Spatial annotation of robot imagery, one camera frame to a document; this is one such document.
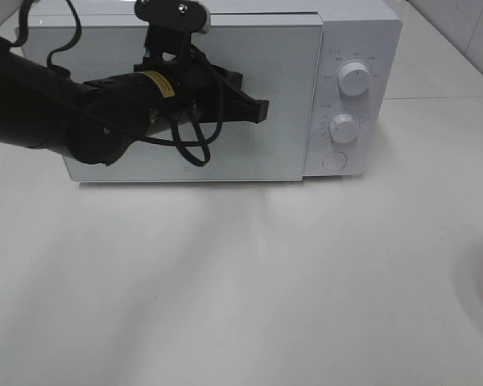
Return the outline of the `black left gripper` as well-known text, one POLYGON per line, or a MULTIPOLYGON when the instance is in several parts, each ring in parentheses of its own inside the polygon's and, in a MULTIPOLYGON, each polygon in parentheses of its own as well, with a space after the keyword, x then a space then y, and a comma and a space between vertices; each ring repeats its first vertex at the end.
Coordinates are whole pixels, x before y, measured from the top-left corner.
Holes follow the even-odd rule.
POLYGON ((255 100, 242 91, 243 75, 212 64, 192 44, 192 35, 150 25, 144 47, 146 56, 134 67, 145 75, 157 72, 170 84, 155 110, 176 115, 195 108, 200 123, 267 119, 269 101, 255 100))

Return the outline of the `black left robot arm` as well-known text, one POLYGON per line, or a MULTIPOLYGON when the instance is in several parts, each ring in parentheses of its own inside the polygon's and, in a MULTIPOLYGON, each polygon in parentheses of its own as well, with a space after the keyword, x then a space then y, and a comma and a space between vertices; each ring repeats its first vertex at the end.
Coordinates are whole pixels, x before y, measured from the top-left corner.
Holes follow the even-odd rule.
POLYGON ((211 64, 189 33, 151 26, 146 47, 132 73, 79 84, 0 37, 0 142, 106 166, 145 142, 201 167, 226 122, 266 119, 268 101, 246 95, 242 75, 211 64), (208 123, 215 132, 203 131, 208 123))

